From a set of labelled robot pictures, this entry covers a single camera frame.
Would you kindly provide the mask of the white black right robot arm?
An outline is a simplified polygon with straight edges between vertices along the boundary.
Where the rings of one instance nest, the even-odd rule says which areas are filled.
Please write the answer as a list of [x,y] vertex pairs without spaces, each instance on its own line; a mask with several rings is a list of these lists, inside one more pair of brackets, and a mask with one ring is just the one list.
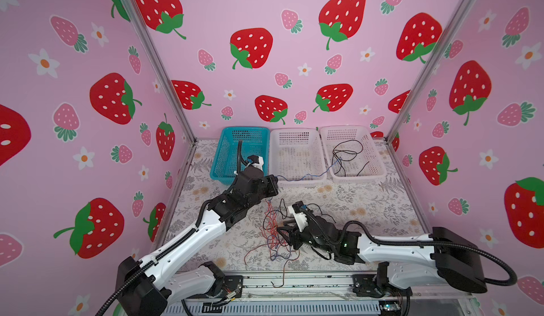
[[487,287],[513,286],[518,277],[500,258],[447,228],[411,237],[373,236],[357,220],[339,229],[309,210],[293,213],[277,229],[293,248],[308,245],[325,260],[340,264],[378,262],[378,286],[407,290],[412,286],[447,283],[467,293],[487,293]]

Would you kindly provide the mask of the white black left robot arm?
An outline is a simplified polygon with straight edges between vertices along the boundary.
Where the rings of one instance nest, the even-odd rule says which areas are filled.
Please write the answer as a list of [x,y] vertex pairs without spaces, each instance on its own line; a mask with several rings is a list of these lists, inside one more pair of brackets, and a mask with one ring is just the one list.
[[221,195],[201,206],[196,221],[150,254],[128,257],[118,266],[116,290],[99,308],[98,315],[118,302],[126,315],[162,315],[187,297],[220,289],[224,275],[212,264],[178,274],[178,270],[205,245],[243,220],[248,211],[266,198],[278,195],[278,178],[249,165]]

